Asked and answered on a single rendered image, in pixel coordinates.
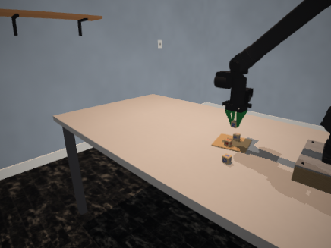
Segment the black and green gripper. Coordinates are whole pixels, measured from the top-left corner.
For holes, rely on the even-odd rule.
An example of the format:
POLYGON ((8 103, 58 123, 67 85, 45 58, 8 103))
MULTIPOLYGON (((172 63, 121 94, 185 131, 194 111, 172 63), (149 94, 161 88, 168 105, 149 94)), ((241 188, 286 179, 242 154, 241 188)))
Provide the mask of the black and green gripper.
POLYGON ((234 90, 231 90, 231 96, 230 100, 225 101, 222 103, 222 106, 225 105, 225 113, 229 119, 229 123, 231 126, 231 121, 235 118, 235 112, 236 112, 236 125, 239 127, 241 120, 247 113, 247 108, 251 108, 252 104, 244 104, 244 97, 245 97, 245 91, 237 91, 235 93, 234 90), (232 113, 232 117, 231 117, 232 113))

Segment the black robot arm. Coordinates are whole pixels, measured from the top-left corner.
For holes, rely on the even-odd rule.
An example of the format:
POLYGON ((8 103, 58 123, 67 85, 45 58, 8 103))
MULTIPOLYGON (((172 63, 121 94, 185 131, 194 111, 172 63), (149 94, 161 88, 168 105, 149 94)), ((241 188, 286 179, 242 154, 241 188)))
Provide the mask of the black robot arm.
MULTIPOLYGON (((247 78, 244 74, 248 74, 248 69, 330 5, 331 0, 304 0, 264 33, 256 42, 248 46, 241 53, 238 53, 229 62, 230 71, 216 72, 214 79, 215 87, 236 90, 235 93, 246 90, 244 104, 248 104, 254 90, 246 87, 247 78)), ((329 139, 324 144, 322 162, 331 165, 331 106, 328 108, 320 125, 330 133, 329 139)))

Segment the tan flat mat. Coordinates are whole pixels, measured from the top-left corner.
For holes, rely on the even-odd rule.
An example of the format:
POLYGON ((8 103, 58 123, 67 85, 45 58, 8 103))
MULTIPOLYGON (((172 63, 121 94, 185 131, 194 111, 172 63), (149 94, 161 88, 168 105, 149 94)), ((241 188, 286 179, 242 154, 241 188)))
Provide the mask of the tan flat mat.
POLYGON ((239 140, 233 140, 233 136, 221 133, 219 137, 211 144, 211 146, 216 146, 223 149, 229 149, 236 152, 246 153, 247 148, 249 147, 252 140, 240 137, 239 140), (224 146, 225 139, 231 139, 232 145, 230 147, 224 146))

